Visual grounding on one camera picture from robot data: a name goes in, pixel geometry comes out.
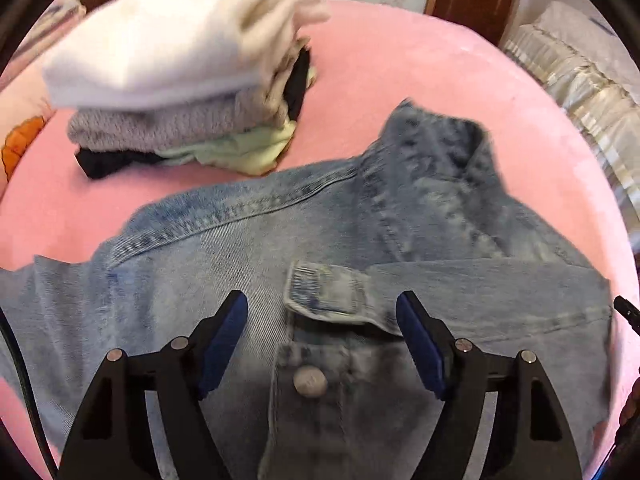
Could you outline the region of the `blue denim jacket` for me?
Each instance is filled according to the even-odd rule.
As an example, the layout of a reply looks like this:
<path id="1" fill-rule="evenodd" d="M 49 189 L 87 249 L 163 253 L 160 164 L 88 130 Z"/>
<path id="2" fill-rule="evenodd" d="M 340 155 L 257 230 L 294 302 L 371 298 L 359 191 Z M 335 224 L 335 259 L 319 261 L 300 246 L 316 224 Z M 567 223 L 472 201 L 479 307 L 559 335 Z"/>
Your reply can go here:
<path id="1" fill-rule="evenodd" d="M 608 281 L 506 192 L 475 122 L 403 102 L 360 156 L 170 196 L 87 262 L 3 271 L 51 443 L 108 350 L 157 350 L 233 289 L 247 326 L 203 412 L 235 479 L 411 476 L 440 405 L 400 338 L 405 290 L 483 351 L 535 352 L 591 460 Z"/>

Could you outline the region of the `pink cartoon pillow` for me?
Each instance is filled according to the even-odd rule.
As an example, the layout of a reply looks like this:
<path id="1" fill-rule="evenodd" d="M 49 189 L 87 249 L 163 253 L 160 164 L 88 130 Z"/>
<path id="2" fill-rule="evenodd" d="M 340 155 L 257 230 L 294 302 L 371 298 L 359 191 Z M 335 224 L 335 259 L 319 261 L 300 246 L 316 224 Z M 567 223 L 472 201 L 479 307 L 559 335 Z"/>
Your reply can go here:
<path id="1" fill-rule="evenodd" d="M 42 78 L 43 55 L 86 15 L 79 0 L 56 0 L 12 55 L 1 74 L 1 186 L 54 114 Z"/>

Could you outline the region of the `light green folded garment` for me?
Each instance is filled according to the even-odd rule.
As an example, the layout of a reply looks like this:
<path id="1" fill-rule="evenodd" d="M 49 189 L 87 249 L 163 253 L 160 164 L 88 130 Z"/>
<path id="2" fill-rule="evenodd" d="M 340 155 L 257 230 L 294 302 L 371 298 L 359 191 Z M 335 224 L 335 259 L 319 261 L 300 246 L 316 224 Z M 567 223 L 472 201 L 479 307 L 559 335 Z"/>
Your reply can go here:
<path id="1" fill-rule="evenodd" d="M 155 154 L 170 164 L 198 162 L 203 166 L 229 169 L 248 176 L 268 174 L 278 166 L 279 159 L 291 144 L 307 90 L 315 80 L 316 70 L 310 62 L 310 51 L 304 49 L 285 84 L 283 96 L 288 104 L 288 119 L 283 126 L 255 127 L 209 141 L 156 151 Z"/>

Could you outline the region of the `grey knitted folded sweater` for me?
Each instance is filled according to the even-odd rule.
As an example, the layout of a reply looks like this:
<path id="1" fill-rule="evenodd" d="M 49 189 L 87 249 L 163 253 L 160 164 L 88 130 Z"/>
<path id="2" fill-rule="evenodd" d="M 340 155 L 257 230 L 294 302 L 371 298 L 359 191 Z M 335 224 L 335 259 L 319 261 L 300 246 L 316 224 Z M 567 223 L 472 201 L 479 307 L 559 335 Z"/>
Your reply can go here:
<path id="1" fill-rule="evenodd" d="M 213 140 L 260 126 L 281 127 L 288 119 L 285 84 L 309 39 L 296 39 L 266 88 L 256 87 L 146 112 L 78 110 L 68 138 L 94 152 L 152 153 Z"/>

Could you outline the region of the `cream ruffled covered furniture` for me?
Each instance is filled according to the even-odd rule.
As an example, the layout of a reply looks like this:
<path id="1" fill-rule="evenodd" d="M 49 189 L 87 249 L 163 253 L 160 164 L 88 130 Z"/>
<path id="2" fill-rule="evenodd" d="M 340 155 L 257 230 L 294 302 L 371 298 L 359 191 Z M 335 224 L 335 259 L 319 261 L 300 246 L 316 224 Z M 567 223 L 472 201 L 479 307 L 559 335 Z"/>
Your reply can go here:
<path id="1" fill-rule="evenodd" d="M 504 40 L 503 51 L 564 110 L 596 155 L 639 252 L 639 69 L 620 38 L 559 1 Z"/>

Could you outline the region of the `pink bed blanket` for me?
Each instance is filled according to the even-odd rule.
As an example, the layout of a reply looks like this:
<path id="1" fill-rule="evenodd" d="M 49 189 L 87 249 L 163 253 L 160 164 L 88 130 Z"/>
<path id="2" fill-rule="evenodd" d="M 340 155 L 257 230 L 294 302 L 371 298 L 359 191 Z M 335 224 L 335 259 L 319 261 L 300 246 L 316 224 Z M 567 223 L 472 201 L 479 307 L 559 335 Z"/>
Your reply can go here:
<path id="1" fill-rule="evenodd" d="M 587 143 L 524 70 L 454 24 L 388 6 L 335 1 L 309 29 L 318 81 L 276 172 L 362 155 L 403 102 L 475 122 L 488 136 L 506 192 L 547 222 L 608 281 L 611 299 L 638 296 L 627 235 Z M 137 167 L 91 182 L 78 168 L 60 110 L 28 149 L 1 203 L 1 274 L 35 258 L 81 264 L 142 208 L 244 182 L 198 165 Z M 611 443 L 639 365 L 639 341 L 612 313 L 608 418 L 593 433 L 591 470 Z"/>

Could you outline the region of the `black folded garment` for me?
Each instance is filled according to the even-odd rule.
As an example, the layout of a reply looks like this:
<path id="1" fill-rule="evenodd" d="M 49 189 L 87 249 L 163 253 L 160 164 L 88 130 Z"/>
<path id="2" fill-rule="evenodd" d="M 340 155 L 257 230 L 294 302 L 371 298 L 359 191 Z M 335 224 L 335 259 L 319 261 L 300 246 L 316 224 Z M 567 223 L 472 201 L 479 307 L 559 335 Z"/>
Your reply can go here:
<path id="1" fill-rule="evenodd" d="M 163 157 L 137 151 L 94 152 L 80 148 L 75 154 L 78 166 L 90 180 L 101 180 L 132 165 L 157 165 Z"/>

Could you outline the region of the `white folded sweater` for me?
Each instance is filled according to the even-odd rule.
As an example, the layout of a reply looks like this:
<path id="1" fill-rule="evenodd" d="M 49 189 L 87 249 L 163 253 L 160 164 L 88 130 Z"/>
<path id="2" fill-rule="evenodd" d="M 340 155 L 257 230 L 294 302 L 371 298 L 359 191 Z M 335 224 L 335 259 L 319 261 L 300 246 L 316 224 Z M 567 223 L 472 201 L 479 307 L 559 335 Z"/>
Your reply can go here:
<path id="1" fill-rule="evenodd" d="M 326 0 L 114 0 L 44 57 L 56 107 L 158 108 L 262 87 Z"/>

